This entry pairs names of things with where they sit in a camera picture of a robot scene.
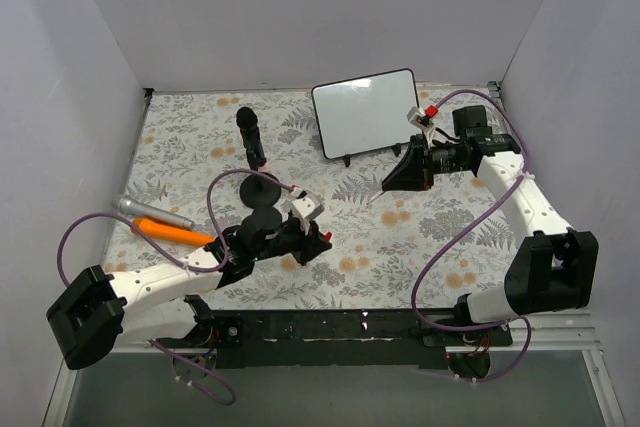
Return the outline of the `white marker pen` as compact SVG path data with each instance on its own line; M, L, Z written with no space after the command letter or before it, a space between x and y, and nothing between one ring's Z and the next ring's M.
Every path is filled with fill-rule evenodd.
M367 202L367 205L371 205L373 202L375 202L377 199L379 199L380 197L382 197L385 194L385 192L383 190L380 190L378 193L376 193L375 195L373 195Z

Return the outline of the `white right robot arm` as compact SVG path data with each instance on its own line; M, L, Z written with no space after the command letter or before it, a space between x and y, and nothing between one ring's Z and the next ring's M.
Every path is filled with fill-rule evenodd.
M449 329L464 344L475 344L492 328L532 313L588 305L599 244L593 233L577 231L551 206L529 173L523 148L510 134L496 134L481 105L453 112L455 141L432 143L437 109L412 108L408 121L420 129L396 167L384 178L385 192L430 189L436 176L470 172L494 196L519 244L502 283L461 296Z

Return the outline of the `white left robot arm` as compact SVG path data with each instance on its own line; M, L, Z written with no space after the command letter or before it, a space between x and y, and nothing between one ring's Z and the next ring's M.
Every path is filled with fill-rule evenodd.
M239 282L263 260L292 255L307 264L332 247L316 222L323 210L310 197L292 201L287 215L274 207L258 208L177 260L112 274L99 265L83 269L64 282L46 313L66 366L84 369L118 344L150 339L205 345L213 333L211 320L195 308L171 316L166 304Z

